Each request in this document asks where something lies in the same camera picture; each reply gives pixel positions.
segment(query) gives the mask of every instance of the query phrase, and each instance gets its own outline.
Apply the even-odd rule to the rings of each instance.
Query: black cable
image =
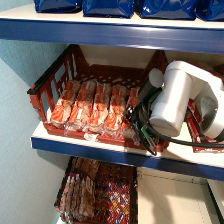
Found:
[[[147,123],[147,121],[146,121],[146,119],[145,119],[145,117],[143,115],[142,104],[140,105],[139,113],[142,116],[142,120],[144,122],[144,125],[146,125],[146,127],[149,129],[149,131],[152,134],[158,136],[159,138],[161,138],[161,139],[163,139],[165,141],[173,142],[173,143],[180,144],[180,145],[187,145],[187,146],[201,147],[201,148],[224,148],[224,144],[187,142],[187,141],[177,140],[177,139],[173,139],[173,138],[167,137],[165,135],[162,135],[159,132],[157,132],[151,126],[151,124]]]
[[[142,134],[142,132],[141,132],[141,130],[140,130],[138,124],[135,124],[135,125],[134,125],[130,120],[129,120],[129,122],[130,122],[130,124],[131,124],[133,130],[135,131],[135,133],[136,133],[137,136],[139,137],[140,142],[141,142],[143,148],[146,149],[148,152],[150,152],[152,155],[156,156],[156,155],[157,155],[157,151],[156,151],[156,150],[152,151],[152,150],[150,149],[150,145],[148,144],[147,141],[145,141],[145,139],[144,139],[144,137],[143,137],[143,134]]]

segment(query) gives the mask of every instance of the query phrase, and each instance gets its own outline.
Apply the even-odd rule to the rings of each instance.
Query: crate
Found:
[[[71,157],[59,188],[54,207],[60,212],[60,203],[67,179],[72,170]],[[95,212],[92,219],[74,223],[137,223],[137,168],[119,164],[101,162],[95,182]]]
[[[56,102],[53,99],[53,92],[56,92],[57,98],[60,97],[64,84],[70,79],[86,81],[89,79],[97,79],[102,83],[111,83],[111,85],[124,85],[133,88],[141,86],[148,73],[153,69],[160,69],[163,73],[168,65],[168,61],[164,51],[157,50],[153,54],[151,60],[145,69],[129,68],[110,65],[89,65],[86,61],[81,48],[78,45],[69,45],[59,58],[46,70],[46,72],[35,82],[28,90],[30,102],[34,109],[38,110],[39,116],[43,122],[48,134],[64,136],[64,129],[59,129],[47,122],[46,112],[42,100],[42,94],[45,93],[48,106],[53,112]],[[64,73],[57,80],[59,70],[64,67]],[[84,140],[84,133],[73,131],[67,137]],[[114,144],[129,148],[137,148],[145,150],[141,145],[134,145],[132,139],[114,139],[108,136],[97,136],[99,142],[106,144]],[[166,148],[168,143],[160,140],[156,147],[157,152],[161,152]]]

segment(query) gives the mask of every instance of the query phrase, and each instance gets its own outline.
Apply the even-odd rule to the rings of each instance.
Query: food package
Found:
[[[66,125],[65,135],[67,134],[67,131],[81,131],[89,122],[95,90],[96,82],[94,80],[82,83],[70,118]]]
[[[198,0],[197,16],[204,21],[224,21],[224,2],[221,0]]]
[[[130,18],[134,12],[137,0],[83,0],[84,16]]]
[[[191,135],[192,142],[195,143],[217,143],[214,139],[211,139],[200,132],[200,126],[196,117],[188,109],[187,111],[187,126]],[[201,148],[193,147],[193,151],[196,152],[222,152],[222,148]]]
[[[128,90],[124,86],[116,85],[112,88],[109,114],[104,125],[105,134],[116,137],[124,118],[123,113],[126,107],[125,98],[127,95]]]
[[[83,177],[80,170],[77,171],[75,177],[75,185],[74,191],[72,195],[72,203],[71,203],[71,213],[74,219],[80,219],[82,216],[79,216],[79,206],[81,203],[81,192],[82,192],[82,185],[83,185]]]
[[[93,218],[95,209],[95,186],[94,181],[92,181],[89,176],[83,179],[82,193],[81,193],[81,203],[79,206],[79,214],[83,215],[82,220],[87,218]]]
[[[131,88],[126,108],[131,106],[132,109],[134,109],[137,106],[137,104],[139,103],[138,90],[139,87]],[[124,138],[132,138],[135,144],[139,144],[134,130],[132,129],[129,121],[126,119],[124,120],[121,126],[121,135]]]
[[[195,20],[197,2],[198,0],[139,0],[139,11],[142,18]]]
[[[65,188],[64,188],[64,191],[63,191],[63,194],[62,194],[62,197],[61,197],[60,205],[59,205],[59,208],[58,208],[60,213],[65,213],[65,211],[66,211],[66,198],[67,198],[67,194],[68,194],[68,191],[69,191],[70,182],[71,182],[71,178],[70,178],[70,176],[68,176],[68,179],[67,179],[67,182],[65,184]]]
[[[72,195],[74,191],[74,186],[75,186],[75,173],[71,172],[70,177],[71,177],[71,183],[68,189],[68,193],[66,196],[66,203],[65,203],[65,218],[68,222],[72,222],[72,213],[71,213],[71,203],[72,203]]]
[[[82,7],[81,0],[34,0],[36,12],[64,13],[73,12]]]
[[[66,83],[65,89],[55,105],[50,118],[52,125],[61,128],[68,121],[79,88],[80,82],[78,81],[70,80]]]
[[[104,122],[108,116],[110,94],[111,94],[110,84],[97,83],[93,112],[90,116],[87,128],[88,130],[99,134],[102,133]]]

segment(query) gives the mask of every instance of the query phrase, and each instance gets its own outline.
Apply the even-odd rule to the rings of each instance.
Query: storage shelf unit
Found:
[[[82,12],[38,14],[33,4],[0,12],[0,39],[224,54],[223,37],[224,23],[199,19],[143,20],[136,14],[131,19],[100,19],[84,18]],[[194,154],[191,147],[170,144],[161,155],[152,157],[133,149],[51,136],[41,123],[31,142],[36,149],[224,181],[222,153]]]
[[[185,123],[178,138],[190,141]],[[42,122],[31,142],[35,149],[224,181],[224,153],[193,153],[192,147],[170,143],[154,157],[144,150],[49,135]]]
[[[224,53],[224,23],[84,18],[40,14],[34,5],[0,13],[0,38],[24,41],[122,46],[185,52]]]

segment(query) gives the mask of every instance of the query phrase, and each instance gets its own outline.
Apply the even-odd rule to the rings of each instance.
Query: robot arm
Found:
[[[163,91],[152,105],[150,124],[162,135],[180,134],[189,98],[201,114],[201,132],[217,141],[224,140],[224,87],[221,79],[182,61],[169,64]]]

